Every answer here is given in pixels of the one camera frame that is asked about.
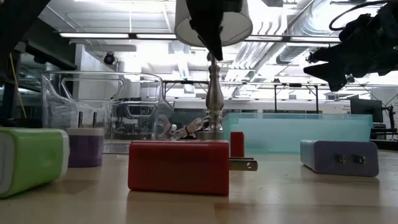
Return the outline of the ceiling light strip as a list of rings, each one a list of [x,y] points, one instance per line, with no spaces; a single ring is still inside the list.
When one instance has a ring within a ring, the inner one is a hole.
[[[117,33],[60,33],[61,37],[71,39],[128,39],[128,34]]]
[[[296,43],[339,43],[338,37],[315,37],[315,36],[294,36],[289,39],[290,42]]]
[[[175,40],[175,34],[137,34],[138,39]]]

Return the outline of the black monitor stand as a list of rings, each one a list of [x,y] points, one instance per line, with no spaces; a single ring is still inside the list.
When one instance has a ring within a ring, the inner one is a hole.
[[[394,140],[394,136],[397,134],[397,128],[396,128],[395,120],[394,120],[394,115],[395,115],[394,107],[392,105],[385,106],[384,110],[387,111],[387,114],[389,117],[391,140]]]

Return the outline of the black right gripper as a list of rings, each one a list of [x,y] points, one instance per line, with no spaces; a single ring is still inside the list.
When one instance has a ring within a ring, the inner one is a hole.
[[[398,2],[385,2],[375,16],[359,15],[342,28],[339,39],[341,46],[314,51],[312,62],[344,62],[347,74],[356,78],[398,70]],[[344,69],[329,63],[305,67],[303,72],[326,81],[333,92],[347,84]]]

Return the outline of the dark metal shelving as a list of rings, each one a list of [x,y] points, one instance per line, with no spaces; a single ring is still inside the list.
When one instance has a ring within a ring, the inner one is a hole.
[[[42,127],[41,74],[76,70],[76,45],[37,19],[0,60],[0,127]]]

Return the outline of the black computer monitor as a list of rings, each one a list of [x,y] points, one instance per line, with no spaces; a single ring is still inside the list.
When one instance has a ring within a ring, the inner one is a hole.
[[[350,99],[351,114],[368,114],[373,123],[383,123],[383,105],[379,100]]]

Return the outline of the black desk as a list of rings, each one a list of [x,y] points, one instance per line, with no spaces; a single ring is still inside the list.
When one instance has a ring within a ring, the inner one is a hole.
[[[374,123],[370,141],[375,143],[378,149],[398,151],[398,129],[386,128],[385,124]]]

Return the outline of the red wall charger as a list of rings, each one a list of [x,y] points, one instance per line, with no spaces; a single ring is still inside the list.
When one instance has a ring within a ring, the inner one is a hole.
[[[134,140],[127,186],[134,191],[227,196],[231,170],[257,169],[252,157],[231,157],[224,140]]]

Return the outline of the white shade silver table lamp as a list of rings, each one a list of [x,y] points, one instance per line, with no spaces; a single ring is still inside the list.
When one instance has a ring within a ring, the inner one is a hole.
[[[253,30],[252,20],[249,16],[248,1],[243,0],[243,10],[227,12],[221,23],[222,48],[237,44],[247,39]],[[188,23],[188,10],[181,6],[175,6],[175,28],[174,34],[178,41],[192,47],[204,47]],[[196,139],[213,140],[221,139],[223,127],[221,124],[222,110],[224,107],[224,96],[220,89],[220,67],[217,59],[208,50],[208,58],[211,65],[208,67],[210,73],[210,90],[206,93],[205,105],[207,115],[204,118],[196,118],[184,128],[173,132],[174,139],[182,139],[187,136],[195,136]]]

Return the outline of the black frame background table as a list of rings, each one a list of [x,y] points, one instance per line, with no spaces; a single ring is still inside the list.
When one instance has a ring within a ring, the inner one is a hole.
[[[165,80],[163,81],[162,87],[162,95],[164,98],[167,97],[168,91],[173,89],[176,85],[190,85],[190,86],[199,86],[205,93],[208,93],[210,90],[210,81],[198,81],[198,80]],[[258,91],[261,88],[265,90],[272,90],[273,98],[261,98],[261,97],[254,97],[248,96],[247,98],[242,98],[242,100],[254,100],[254,101],[261,101],[261,100],[271,100],[274,102],[274,111],[277,112],[278,101],[287,101],[287,99],[278,98],[278,94],[282,90],[301,90],[306,89],[315,97],[315,100],[308,100],[315,102],[315,111],[319,113],[319,88],[321,86],[325,86],[324,84],[311,84],[311,83],[277,83],[277,82],[219,82],[220,88],[222,87],[235,87],[236,89],[244,87],[244,86],[254,86],[256,87],[255,90],[252,92]]]

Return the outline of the red eraser bar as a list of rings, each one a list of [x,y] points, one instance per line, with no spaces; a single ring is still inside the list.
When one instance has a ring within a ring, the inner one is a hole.
[[[244,157],[244,133],[231,132],[229,143],[231,157]]]

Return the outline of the clear plastic bin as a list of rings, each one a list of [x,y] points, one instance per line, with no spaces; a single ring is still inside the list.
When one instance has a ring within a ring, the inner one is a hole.
[[[169,139],[173,106],[160,77],[126,72],[44,72],[45,128],[100,128],[105,154],[126,154],[132,140]]]

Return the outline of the black ceiling spotlight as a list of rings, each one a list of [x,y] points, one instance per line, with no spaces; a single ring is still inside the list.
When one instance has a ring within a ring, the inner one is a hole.
[[[106,52],[103,58],[103,62],[106,65],[114,65],[117,62],[117,58],[114,56],[114,52]]]

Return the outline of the green white wall charger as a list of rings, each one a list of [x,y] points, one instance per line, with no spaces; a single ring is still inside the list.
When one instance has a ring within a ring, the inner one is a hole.
[[[64,130],[0,128],[0,198],[61,178],[69,155],[69,136]]]

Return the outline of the small purple white wall charger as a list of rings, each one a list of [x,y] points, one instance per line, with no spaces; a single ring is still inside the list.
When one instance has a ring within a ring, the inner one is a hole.
[[[90,128],[82,128],[83,112],[78,114],[78,127],[67,128],[70,140],[69,167],[97,167],[102,164],[104,129],[96,127],[97,112]]]

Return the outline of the teal translucent plastic bin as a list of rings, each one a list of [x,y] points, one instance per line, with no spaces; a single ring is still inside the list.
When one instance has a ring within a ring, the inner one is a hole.
[[[368,141],[368,114],[229,113],[222,119],[223,138],[244,134],[247,154],[299,153],[302,140]]]

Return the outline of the light blue wall charger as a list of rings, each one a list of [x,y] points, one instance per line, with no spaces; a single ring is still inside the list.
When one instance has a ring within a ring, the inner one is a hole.
[[[378,148],[373,142],[303,140],[301,163],[318,174],[375,177]]]

